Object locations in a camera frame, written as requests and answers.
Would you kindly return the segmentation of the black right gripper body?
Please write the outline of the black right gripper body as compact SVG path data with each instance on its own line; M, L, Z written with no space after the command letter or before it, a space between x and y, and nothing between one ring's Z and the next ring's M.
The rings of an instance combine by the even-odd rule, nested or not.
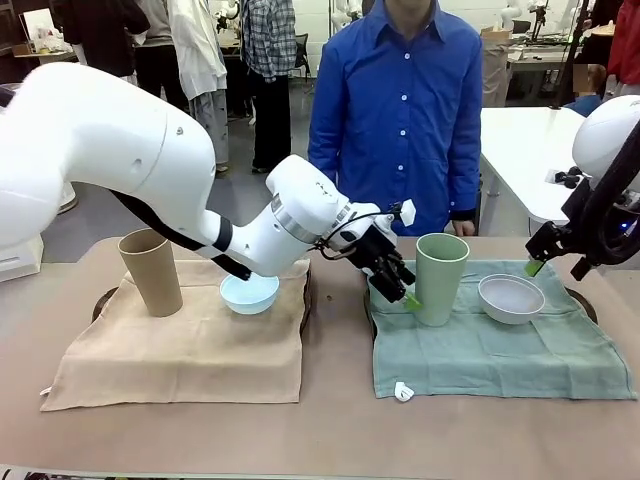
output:
M530 259L542 263L573 253L573 247L572 229L551 221L544 223L525 245Z

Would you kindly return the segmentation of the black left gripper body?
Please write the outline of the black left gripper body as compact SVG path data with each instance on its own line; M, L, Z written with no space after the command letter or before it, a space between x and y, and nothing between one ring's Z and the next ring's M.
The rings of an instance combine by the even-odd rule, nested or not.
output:
M349 247L347 259L368 276L402 279L404 260L394 242L375 223Z

